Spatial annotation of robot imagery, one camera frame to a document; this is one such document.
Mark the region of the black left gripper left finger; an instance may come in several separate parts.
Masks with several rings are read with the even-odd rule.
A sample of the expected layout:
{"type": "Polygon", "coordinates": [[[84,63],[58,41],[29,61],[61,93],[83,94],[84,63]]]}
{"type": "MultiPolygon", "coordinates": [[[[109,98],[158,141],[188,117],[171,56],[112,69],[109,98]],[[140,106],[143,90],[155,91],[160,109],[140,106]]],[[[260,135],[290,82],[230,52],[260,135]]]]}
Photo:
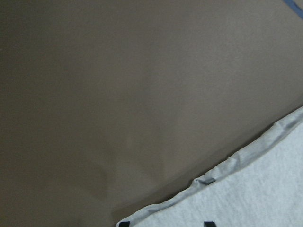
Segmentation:
{"type": "Polygon", "coordinates": [[[130,227],[130,221],[121,221],[118,227],[130,227]]]}

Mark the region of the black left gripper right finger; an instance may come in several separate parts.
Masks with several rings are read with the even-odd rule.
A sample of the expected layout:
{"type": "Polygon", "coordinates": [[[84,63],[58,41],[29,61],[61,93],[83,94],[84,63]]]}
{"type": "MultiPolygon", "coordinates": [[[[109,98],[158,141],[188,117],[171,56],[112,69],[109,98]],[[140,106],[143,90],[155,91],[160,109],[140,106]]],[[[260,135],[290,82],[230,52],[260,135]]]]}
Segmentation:
{"type": "Polygon", "coordinates": [[[205,221],[204,227],[215,227],[215,222],[213,221],[205,221]]]}

